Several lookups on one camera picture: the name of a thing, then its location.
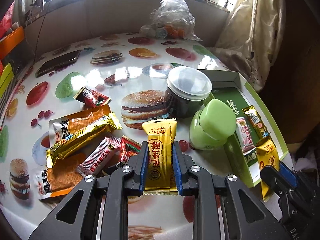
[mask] smartphone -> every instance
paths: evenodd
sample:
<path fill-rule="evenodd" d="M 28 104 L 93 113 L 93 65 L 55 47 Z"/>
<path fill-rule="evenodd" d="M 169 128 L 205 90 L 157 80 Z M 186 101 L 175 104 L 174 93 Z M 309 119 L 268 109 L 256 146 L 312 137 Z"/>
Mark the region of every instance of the smartphone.
<path fill-rule="evenodd" d="M 78 60 L 79 54 L 80 50 L 76 50 L 43 63 L 41 68 L 37 70 L 36 77 L 41 77 L 49 72 L 58 70 L 61 67 L 75 63 Z"/>

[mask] green apple print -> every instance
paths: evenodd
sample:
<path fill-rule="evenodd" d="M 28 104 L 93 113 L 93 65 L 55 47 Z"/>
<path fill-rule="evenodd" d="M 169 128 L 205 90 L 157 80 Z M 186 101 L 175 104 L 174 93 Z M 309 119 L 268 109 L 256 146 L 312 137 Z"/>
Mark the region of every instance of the green apple print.
<path fill-rule="evenodd" d="M 56 88 L 57 98 L 66 98 L 74 94 L 74 88 L 71 83 L 71 79 L 76 76 L 81 76 L 79 72 L 72 72 L 64 77 Z"/>
<path fill-rule="evenodd" d="M 0 162 L 4 162 L 8 152 L 9 133 L 8 127 L 4 126 L 0 132 Z"/>
<path fill-rule="evenodd" d="M 193 45 L 193 50 L 200 55 L 217 58 L 214 54 L 212 54 L 210 51 L 208 51 L 205 47 L 202 47 L 199 45 Z"/>

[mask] wall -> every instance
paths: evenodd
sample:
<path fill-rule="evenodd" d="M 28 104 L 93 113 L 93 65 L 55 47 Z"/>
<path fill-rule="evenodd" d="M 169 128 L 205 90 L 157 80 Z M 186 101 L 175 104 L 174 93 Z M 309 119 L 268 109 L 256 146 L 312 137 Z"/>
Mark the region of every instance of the wall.
<path fill-rule="evenodd" d="M 196 19 L 195 33 L 203 45 L 213 47 L 228 12 L 213 3 L 186 0 Z M 38 42 L 37 55 L 66 44 L 97 37 L 105 33 L 137 32 L 149 22 L 149 15 L 160 6 L 160 0 L 82 0 L 47 14 Z M 43 21 L 37 19 L 25 29 L 34 49 Z"/>

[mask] red bag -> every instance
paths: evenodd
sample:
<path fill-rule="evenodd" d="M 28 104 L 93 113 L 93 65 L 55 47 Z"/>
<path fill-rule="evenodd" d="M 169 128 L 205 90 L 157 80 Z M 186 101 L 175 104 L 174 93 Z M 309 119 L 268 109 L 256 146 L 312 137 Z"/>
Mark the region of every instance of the red bag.
<path fill-rule="evenodd" d="M 10 8 L 5 13 L 2 21 L 0 22 L 0 39 L 4 36 L 4 34 L 9 30 L 12 25 L 12 14 L 13 14 L 14 2 L 10 6 Z"/>
<path fill-rule="evenodd" d="M 1 75 L 2 75 L 2 72 L 3 72 L 3 65 L 2 65 L 2 62 L 1 62 L 1 60 L 0 60 L 0 77 L 1 77 Z"/>

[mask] glass jar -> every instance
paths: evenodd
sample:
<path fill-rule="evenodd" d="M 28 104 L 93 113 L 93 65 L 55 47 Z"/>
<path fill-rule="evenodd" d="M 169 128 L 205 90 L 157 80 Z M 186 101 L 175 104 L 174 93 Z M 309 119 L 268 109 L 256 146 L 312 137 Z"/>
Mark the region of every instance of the glass jar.
<path fill-rule="evenodd" d="M 176 118 L 192 117 L 212 90 L 212 83 L 205 74 L 186 66 L 170 70 L 167 86 L 164 107 Z"/>

